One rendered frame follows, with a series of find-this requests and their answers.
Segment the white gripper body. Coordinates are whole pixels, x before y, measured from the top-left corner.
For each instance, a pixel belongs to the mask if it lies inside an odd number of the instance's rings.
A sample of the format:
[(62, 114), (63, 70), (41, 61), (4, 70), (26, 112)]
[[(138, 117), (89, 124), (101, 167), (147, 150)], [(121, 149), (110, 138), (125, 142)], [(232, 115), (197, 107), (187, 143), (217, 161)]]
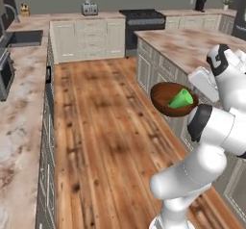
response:
[(200, 66), (188, 75), (188, 81), (210, 101), (217, 102), (219, 100), (217, 85), (211, 71)]

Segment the green cup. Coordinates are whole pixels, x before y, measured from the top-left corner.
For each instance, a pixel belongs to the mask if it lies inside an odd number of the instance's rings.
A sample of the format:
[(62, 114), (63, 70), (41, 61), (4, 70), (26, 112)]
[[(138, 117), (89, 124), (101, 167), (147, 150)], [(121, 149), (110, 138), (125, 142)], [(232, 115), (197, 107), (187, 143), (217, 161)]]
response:
[(189, 93), (187, 89), (181, 89), (168, 103), (168, 106), (173, 109), (178, 109), (192, 104), (193, 104), (192, 95)]

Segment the brown wooden bowl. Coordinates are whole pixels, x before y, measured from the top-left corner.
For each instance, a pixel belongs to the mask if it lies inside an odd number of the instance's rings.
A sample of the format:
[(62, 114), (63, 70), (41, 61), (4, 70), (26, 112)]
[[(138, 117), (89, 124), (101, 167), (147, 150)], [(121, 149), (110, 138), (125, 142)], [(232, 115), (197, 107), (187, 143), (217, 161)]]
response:
[[(168, 106), (168, 103), (182, 90), (186, 89), (192, 96), (193, 103), (174, 109)], [(199, 103), (196, 94), (184, 85), (171, 82), (161, 82), (152, 86), (150, 97), (155, 108), (162, 114), (171, 117), (180, 117), (188, 115)]]

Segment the grey counter cupboard run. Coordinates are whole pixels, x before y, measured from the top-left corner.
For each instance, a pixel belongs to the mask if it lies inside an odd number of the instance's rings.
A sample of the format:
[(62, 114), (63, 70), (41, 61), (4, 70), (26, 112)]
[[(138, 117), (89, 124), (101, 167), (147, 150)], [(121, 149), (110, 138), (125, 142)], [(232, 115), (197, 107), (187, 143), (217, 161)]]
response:
[(56, 229), (54, 55), (48, 38), (35, 229)]

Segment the cream island cupboard run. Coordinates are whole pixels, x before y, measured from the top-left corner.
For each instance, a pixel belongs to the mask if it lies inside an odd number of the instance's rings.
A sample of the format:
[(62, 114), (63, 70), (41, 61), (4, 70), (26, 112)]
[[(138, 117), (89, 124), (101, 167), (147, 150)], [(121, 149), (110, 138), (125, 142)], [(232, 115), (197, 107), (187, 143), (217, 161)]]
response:
[[(192, 88), (183, 70), (141, 38), (138, 39), (136, 60), (136, 79), (147, 95), (150, 95), (151, 87), (159, 82), (173, 82)], [(187, 132), (186, 116), (161, 116), (187, 151), (197, 146)], [(230, 153), (226, 156), (227, 167), (213, 185), (246, 229), (246, 160)]]

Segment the cream corner cupboard run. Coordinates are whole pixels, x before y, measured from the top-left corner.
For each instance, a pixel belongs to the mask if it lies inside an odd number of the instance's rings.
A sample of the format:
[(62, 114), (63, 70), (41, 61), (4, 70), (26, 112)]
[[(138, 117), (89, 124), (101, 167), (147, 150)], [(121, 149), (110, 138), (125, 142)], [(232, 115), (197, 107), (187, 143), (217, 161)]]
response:
[(234, 27), (234, 17), (225, 14), (167, 16), (165, 28), (208, 29), (230, 35)]

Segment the black fridge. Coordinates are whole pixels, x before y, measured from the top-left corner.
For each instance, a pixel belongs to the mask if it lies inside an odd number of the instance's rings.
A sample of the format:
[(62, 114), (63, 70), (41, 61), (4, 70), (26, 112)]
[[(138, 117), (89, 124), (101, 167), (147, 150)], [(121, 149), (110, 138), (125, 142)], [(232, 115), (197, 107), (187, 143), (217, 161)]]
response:
[(239, 0), (232, 35), (246, 41), (246, 0)]

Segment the black coffee machine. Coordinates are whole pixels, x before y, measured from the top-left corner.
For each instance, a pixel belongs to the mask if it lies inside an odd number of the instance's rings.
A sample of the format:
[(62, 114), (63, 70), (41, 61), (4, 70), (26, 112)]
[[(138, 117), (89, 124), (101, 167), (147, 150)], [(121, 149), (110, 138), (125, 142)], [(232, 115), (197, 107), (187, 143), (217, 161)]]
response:
[(204, 7), (205, 7), (205, 4), (206, 4), (207, 0), (196, 0), (196, 3), (195, 3), (195, 11), (197, 12), (204, 12)]

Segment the cream base cupboard run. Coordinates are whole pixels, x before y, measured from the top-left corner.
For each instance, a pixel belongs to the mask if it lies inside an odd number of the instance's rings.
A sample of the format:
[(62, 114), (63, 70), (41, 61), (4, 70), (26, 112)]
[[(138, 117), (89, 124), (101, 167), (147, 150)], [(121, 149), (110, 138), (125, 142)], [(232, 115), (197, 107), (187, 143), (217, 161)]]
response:
[(56, 64), (125, 56), (124, 18), (51, 21), (50, 37)]

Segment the silver toaster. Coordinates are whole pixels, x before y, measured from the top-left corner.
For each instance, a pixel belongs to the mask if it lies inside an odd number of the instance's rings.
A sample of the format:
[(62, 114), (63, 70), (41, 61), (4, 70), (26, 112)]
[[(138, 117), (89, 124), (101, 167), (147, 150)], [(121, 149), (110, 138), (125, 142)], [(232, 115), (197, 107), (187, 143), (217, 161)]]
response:
[(98, 6), (95, 3), (91, 3), (89, 0), (86, 0), (82, 5), (82, 14), (83, 15), (97, 15)]

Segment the dark sink basin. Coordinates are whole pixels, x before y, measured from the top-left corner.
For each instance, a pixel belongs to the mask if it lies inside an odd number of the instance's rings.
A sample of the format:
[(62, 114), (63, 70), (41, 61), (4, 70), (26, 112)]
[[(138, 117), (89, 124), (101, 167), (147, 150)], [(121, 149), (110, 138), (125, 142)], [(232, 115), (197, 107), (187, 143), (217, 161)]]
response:
[(13, 32), (8, 47), (40, 46), (43, 32), (41, 30)]

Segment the wooden knife block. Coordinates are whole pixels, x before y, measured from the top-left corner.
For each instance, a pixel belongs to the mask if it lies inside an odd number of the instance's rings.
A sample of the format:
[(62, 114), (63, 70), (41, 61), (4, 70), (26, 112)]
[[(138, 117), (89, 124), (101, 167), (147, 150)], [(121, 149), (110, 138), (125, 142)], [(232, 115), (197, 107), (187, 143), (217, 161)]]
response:
[(26, 4), (21, 4), (20, 10), (21, 10), (21, 14), (23, 16), (29, 16), (30, 15), (30, 9)]

